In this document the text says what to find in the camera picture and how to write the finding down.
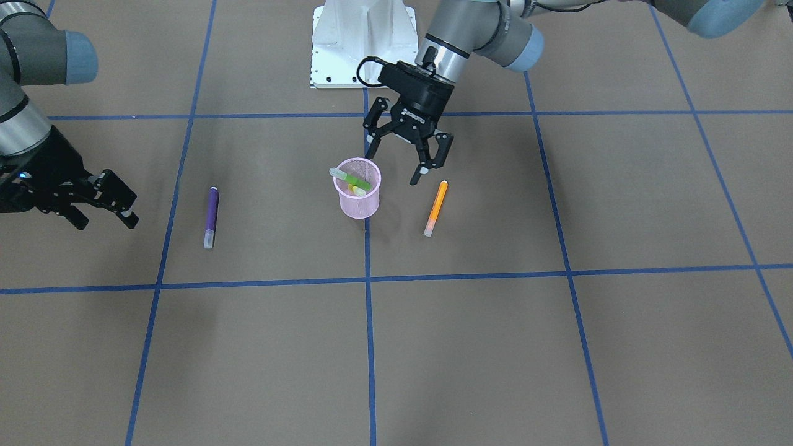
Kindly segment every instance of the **pen holder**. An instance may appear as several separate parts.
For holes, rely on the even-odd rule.
[[[333,186],[339,192],[339,204],[348,216],[357,219],[371,217],[380,206],[380,169],[366,158],[350,158],[339,164],[338,169],[367,181],[372,190],[359,197],[347,188],[347,182],[333,178]]]

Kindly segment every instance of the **purple marker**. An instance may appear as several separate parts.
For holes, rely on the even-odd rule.
[[[215,246],[215,225],[217,224],[217,202],[220,200],[220,192],[217,187],[209,188],[209,209],[206,211],[206,230],[204,231],[204,249],[212,249]]]

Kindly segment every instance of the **orange marker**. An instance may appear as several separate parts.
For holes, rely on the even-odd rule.
[[[446,197],[446,189],[449,183],[446,180],[441,182],[438,186],[438,194],[435,196],[435,203],[432,205],[432,212],[430,212],[430,219],[427,220],[427,227],[424,229],[425,237],[432,237],[432,230],[435,229],[435,222],[438,220],[438,214],[441,212],[441,205],[443,198]]]

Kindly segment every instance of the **blue joint cap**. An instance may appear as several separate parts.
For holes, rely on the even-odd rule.
[[[752,17],[764,1],[710,0],[688,22],[688,30],[706,39],[721,37]]]
[[[529,68],[533,67],[538,60],[540,60],[540,56],[542,56],[542,50],[545,49],[545,37],[542,36],[540,30],[532,27],[531,28],[531,35],[529,36],[529,41],[526,43],[526,47],[520,53],[515,62],[510,63],[506,68],[517,71],[518,73],[522,73]]]
[[[97,52],[82,33],[66,31],[66,85],[88,83],[99,71]]]

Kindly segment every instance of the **cable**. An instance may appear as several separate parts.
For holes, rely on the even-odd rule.
[[[551,6],[545,6],[542,3],[537,3],[537,6],[543,8],[544,10],[553,11],[555,13],[579,13],[579,12],[587,9],[589,6],[596,5],[598,3],[603,3],[605,1],[606,0],[599,0],[598,2],[587,3],[586,5],[583,5],[581,8],[576,8],[574,10],[560,10],[560,9],[557,9],[557,8],[552,8]]]
[[[361,81],[361,83],[362,83],[363,85],[365,85],[365,86],[367,86],[367,87],[369,87],[369,88],[378,88],[378,87],[383,87],[383,84],[381,84],[381,83],[374,84],[374,83],[368,83],[367,81],[363,80],[363,77],[361,77],[361,67],[363,67],[363,64],[364,64],[364,63],[366,63],[366,62],[375,62],[375,63],[379,63],[379,64],[380,64],[380,65],[382,65],[383,67],[384,67],[384,66],[385,66],[387,63],[386,63],[386,62],[385,62],[383,59],[380,59],[379,57],[376,57],[376,56],[368,56],[368,57],[365,57],[365,58],[364,58],[364,60],[362,60],[362,61],[361,61],[361,63],[359,63],[359,64],[358,64],[358,69],[356,69],[356,70],[355,70],[355,75],[356,75],[356,76],[358,76],[358,80],[359,80],[359,81]]]

